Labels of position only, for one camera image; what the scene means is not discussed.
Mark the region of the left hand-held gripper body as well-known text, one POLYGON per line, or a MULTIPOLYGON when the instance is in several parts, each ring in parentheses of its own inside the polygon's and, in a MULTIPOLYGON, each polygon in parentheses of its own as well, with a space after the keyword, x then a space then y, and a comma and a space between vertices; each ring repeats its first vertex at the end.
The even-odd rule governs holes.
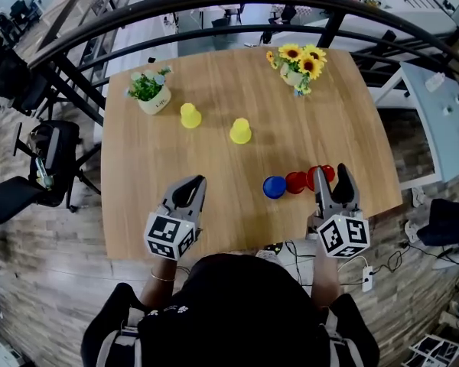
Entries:
POLYGON ((201 228, 198 220, 186 220, 178 211, 171 212, 160 204, 150 212, 145 227, 144 241, 153 255, 180 259, 198 240, 201 228))

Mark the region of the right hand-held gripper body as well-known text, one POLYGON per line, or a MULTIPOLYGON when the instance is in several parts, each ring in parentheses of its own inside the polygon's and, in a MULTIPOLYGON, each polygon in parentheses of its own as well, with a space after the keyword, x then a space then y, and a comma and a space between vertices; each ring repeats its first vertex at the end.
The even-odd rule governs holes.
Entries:
POLYGON ((329 258, 353 258, 369 248, 369 222, 357 204, 317 205, 308 217, 308 240, 319 242, 329 258))

